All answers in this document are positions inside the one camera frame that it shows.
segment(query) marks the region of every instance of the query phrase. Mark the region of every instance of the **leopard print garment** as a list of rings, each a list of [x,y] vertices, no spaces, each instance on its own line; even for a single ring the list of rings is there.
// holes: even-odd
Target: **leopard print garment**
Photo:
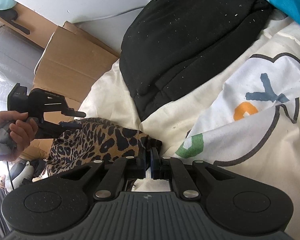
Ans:
[[[161,150],[161,141],[107,119],[86,118],[73,122],[81,123],[82,130],[66,131],[53,140],[46,163],[49,176],[94,160],[110,164],[119,157],[137,156],[144,149]]]

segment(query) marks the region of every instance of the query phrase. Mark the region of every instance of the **crosshair logo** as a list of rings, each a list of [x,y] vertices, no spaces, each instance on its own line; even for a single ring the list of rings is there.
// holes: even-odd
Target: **crosshair logo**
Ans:
[[[144,198],[146,198],[146,199],[150,199],[150,198],[152,198],[152,196],[151,196],[151,195],[149,195],[149,194],[147,194],[147,195],[144,195],[143,197],[144,197]]]

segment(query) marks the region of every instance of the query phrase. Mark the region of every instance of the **gray ribbed surface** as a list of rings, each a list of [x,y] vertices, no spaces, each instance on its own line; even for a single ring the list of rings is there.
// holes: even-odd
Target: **gray ribbed surface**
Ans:
[[[51,236],[13,232],[6,240],[291,240],[283,232],[244,237],[212,223],[199,204],[184,202],[173,192],[121,192],[111,202],[97,203],[76,227]]]

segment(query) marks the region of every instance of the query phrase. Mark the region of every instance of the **white cable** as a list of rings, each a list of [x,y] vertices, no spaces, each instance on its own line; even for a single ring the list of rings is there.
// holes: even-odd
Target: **white cable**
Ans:
[[[128,12],[131,12],[131,11],[135,11],[135,10],[138,10],[138,9],[142,9],[142,8],[144,8],[144,6],[132,8],[132,9],[130,9],[130,10],[127,10],[127,11],[124,11],[124,12],[120,12],[120,13],[117,13],[117,14],[113,14],[113,15],[108,15],[108,16],[103,16],[103,17],[95,18],[95,19],[93,19],[93,20],[88,20],[88,21],[83,21],[83,22],[76,22],[76,23],[74,23],[74,24],[85,23],[85,22],[93,22],[93,21],[97,21],[97,20],[109,19],[109,18],[112,18],[112,17],[116,17],[116,16],[119,16],[119,15],[122,15],[122,14],[125,14],[125,13],[128,13]]]

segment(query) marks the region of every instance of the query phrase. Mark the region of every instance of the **silver screw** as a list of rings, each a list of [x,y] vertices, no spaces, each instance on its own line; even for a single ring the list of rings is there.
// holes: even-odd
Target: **silver screw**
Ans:
[[[183,196],[185,196],[187,198],[194,198],[194,197],[199,196],[199,192],[196,190],[188,189],[183,192]]]
[[[111,196],[111,192],[109,192],[108,190],[99,190],[95,193],[95,196],[98,198],[107,198]]]

